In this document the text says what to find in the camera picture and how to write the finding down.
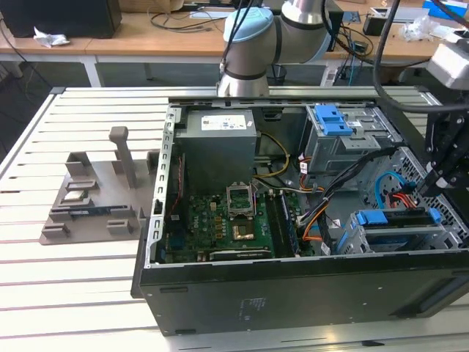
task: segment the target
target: white table surface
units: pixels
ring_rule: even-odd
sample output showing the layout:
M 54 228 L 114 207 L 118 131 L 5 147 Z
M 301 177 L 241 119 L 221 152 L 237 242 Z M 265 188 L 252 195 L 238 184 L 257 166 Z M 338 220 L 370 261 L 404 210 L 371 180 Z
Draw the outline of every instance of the white table surface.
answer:
M 344 88 L 300 90 L 324 96 Z M 114 160 L 108 132 L 126 125 L 133 157 L 145 158 L 160 146 L 168 97 L 191 91 L 82 88 L 48 96 L 0 166 L 0 351 L 469 349 L 469 296 L 429 319 L 165 339 L 145 301 L 130 297 L 137 241 L 41 246 L 37 240 L 67 171 L 68 153 L 86 150 L 91 161 Z M 368 91 L 356 87 L 349 92 Z M 210 96 L 213 89 L 198 92 Z M 407 102 L 425 101 L 408 88 L 389 92 Z M 411 117 L 423 132 L 424 117 Z M 286 336 L 322 340 L 285 343 Z M 361 340 L 386 346 L 363 348 Z

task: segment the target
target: yellow wire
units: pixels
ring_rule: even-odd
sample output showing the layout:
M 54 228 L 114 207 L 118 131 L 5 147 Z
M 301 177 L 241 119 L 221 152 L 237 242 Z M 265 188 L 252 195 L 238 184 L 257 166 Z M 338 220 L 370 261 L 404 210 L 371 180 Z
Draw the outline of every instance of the yellow wire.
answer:
M 271 138 L 284 151 L 286 161 L 285 161 L 284 167 L 282 167 L 280 170 L 275 171 L 275 172 L 271 172 L 270 174 L 254 175 L 254 177 L 272 177 L 272 176 L 276 176 L 278 174 L 281 174 L 282 172 L 284 172 L 288 168 L 288 164 L 290 162 L 290 156 L 288 155 L 288 152 L 285 149 L 285 147 L 277 139 L 273 138 L 272 135 L 270 135 L 269 133 L 265 133 L 265 132 L 261 132 L 261 134 L 264 134 L 267 137 Z

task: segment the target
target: circuit board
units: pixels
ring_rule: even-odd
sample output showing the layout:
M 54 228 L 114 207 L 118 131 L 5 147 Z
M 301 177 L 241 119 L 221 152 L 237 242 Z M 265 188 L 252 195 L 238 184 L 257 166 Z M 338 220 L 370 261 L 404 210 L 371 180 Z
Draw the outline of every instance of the circuit board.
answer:
M 208 261 L 214 251 L 270 251 L 275 257 L 266 194 L 254 196 L 255 215 L 230 218 L 226 194 L 190 196 L 186 235 L 169 233 L 167 238 L 168 263 Z M 285 194 L 289 213 L 294 220 L 300 214 L 296 194 Z M 231 208 L 245 208 L 245 196 L 231 195 Z

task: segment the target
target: robotic arm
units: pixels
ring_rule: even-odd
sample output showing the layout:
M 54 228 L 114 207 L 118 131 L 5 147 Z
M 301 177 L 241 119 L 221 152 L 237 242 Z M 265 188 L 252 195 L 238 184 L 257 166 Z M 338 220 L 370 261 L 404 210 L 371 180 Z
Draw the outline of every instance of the robotic arm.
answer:
M 268 9 L 246 7 L 226 19 L 226 57 L 221 63 L 219 97 L 269 95 L 266 69 L 271 64 L 304 63 L 321 57 L 330 36 L 321 19 L 320 0 L 288 0 L 280 16 Z M 232 42 L 230 34 L 244 18 Z

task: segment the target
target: desk leg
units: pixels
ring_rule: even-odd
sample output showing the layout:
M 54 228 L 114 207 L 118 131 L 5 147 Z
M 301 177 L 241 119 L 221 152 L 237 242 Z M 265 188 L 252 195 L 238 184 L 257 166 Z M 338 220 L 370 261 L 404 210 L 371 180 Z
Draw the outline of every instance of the desk leg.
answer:
M 337 71 L 342 63 L 339 60 L 327 61 L 322 74 L 321 87 L 332 87 L 336 79 Z
M 149 64 L 144 64 L 145 77 L 147 81 L 153 80 L 152 67 Z
M 96 68 L 96 58 L 94 56 L 84 56 L 81 58 L 81 63 L 84 65 L 86 73 L 88 74 L 91 87 L 103 87 L 103 78 Z
M 3 66 L 10 72 L 15 78 L 22 78 L 23 71 L 20 69 L 20 62 L 8 61 L 4 62 Z

